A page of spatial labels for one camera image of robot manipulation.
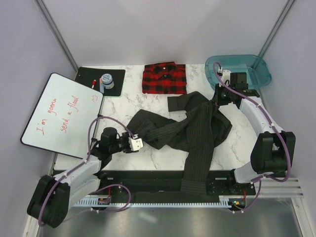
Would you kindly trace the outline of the dark grey pinstripe shirt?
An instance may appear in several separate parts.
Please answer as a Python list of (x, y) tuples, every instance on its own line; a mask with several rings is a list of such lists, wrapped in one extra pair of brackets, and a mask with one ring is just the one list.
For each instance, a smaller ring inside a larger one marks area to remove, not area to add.
[(167, 103), (170, 112), (185, 111), (186, 118), (175, 121), (139, 110), (127, 128), (155, 149), (168, 145), (187, 152), (181, 191), (204, 195), (214, 149), (226, 140), (232, 124), (211, 100), (197, 91), (168, 97)]

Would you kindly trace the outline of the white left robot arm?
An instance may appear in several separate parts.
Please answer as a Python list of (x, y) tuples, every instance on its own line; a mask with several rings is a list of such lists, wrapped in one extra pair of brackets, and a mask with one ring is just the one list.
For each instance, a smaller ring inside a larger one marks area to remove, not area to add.
[(143, 141), (128, 132), (118, 135), (113, 127), (103, 130), (100, 140), (94, 144), (79, 165), (55, 176), (40, 178), (27, 214), (36, 218), (40, 226), (58, 227), (66, 218), (69, 209), (88, 194), (104, 194), (108, 181), (101, 178), (101, 170), (112, 160), (113, 154), (134, 153), (143, 148)]

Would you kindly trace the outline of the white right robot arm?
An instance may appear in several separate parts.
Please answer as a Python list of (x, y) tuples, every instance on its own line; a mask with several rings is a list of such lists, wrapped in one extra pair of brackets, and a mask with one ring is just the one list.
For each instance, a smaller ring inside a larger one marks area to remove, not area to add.
[(227, 191), (238, 194), (244, 183), (256, 183), (262, 178), (286, 182), (290, 177), (296, 137), (275, 123), (262, 104), (255, 89), (249, 89), (245, 73), (228, 70), (215, 71), (213, 102), (217, 106), (233, 103), (247, 117), (257, 140), (250, 154), (250, 161), (230, 172)]

